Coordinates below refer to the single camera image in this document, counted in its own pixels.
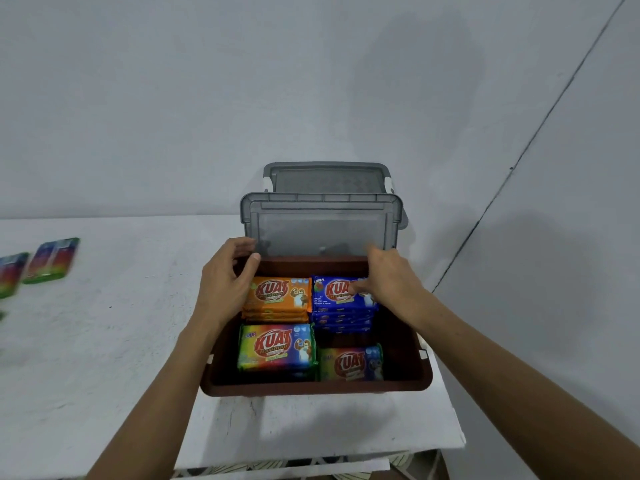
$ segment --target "person's left arm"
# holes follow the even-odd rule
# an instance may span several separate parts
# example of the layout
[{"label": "person's left arm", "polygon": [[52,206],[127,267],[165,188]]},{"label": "person's left arm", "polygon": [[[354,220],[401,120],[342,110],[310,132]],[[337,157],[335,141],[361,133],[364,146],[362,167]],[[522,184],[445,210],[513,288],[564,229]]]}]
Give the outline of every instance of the person's left arm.
[{"label": "person's left arm", "polygon": [[193,315],[169,359],[86,480],[171,478],[213,344],[240,311],[260,263],[260,255],[251,254],[236,278],[234,259],[249,255],[254,246],[248,237],[229,239],[204,266]]}]

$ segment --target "person's left hand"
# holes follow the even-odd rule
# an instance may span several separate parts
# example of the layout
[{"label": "person's left hand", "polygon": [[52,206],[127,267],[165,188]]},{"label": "person's left hand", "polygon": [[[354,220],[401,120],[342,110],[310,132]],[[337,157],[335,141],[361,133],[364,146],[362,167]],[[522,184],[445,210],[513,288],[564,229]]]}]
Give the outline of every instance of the person's left hand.
[{"label": "person's left hand", "polygon": [[[228,239],[202,268],[200,291],[192,320],[204,325],[208,332],[222,330],[224,325],[242,309],[249,293],[251,280],[260,264],[255,239],[235,237]],[[233,265],[236,258],[248,256],[244,270],[236,278]]]}]

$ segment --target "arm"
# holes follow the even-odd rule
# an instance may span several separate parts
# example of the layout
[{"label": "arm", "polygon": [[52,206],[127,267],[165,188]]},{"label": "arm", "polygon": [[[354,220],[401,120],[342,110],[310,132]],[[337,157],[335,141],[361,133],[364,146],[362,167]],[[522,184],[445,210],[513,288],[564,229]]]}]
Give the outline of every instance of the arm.
[{"label": "arm", "polygon": [[633,478],[640,448],[554,382],[469,326],[425,290],[396,250],[369,249],[366,291],[428,341],[541,478]]},{"label": "arm", "polygon": [[204,266],[193,315],[173,352],[86,480],[171,478],[202,371],[218,334],[240,311],[260,255],[252,254],[238,278],[232,263],[254,245],[247,237],[229,239]]}]

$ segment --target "brown storage box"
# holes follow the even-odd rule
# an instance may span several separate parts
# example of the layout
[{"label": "brown storage box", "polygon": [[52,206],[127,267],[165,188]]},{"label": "brown storage box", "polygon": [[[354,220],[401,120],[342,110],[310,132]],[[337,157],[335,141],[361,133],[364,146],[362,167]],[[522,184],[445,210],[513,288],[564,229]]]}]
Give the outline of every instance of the brown storage box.
[{"label": "brown storage box", "polygon": [[[244,262],[238,263],[236,274],[243,266]],[[278,257],[264,258],[256,273],[257,276],[289,278],[304,278],[313,274],[361,277],[368,276],[369,266],[364,257]],[[256,397],[411,391],[427,389],[433,379],[429,359],[420,359],[420,344],[415,332],[384,307],[373,319],[370,333],[334,335],[316,331],[319,349],[382,345],[384,381],[249,383],[255,377],[247,376],[236,368],[240,325],[242,320],[238,315],[228,323],[213,347],[213,361],[206,366],[200,382],[205,394],[215,397]]]}]

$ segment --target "white table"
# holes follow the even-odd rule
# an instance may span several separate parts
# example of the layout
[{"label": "white table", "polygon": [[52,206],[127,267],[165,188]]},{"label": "white table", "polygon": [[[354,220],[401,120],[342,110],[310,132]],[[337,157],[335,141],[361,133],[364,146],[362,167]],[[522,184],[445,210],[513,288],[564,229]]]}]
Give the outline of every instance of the white table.
[{"label": "white table", "polygon": [[[0,478],[84,475],[187,322],[202,265],[238,216],[0,221],[0,255],[80,237],[63,280],[0,301]],[[458,448],[431,354],[423,392],[216,399],[199,392],[178,468]]]}]

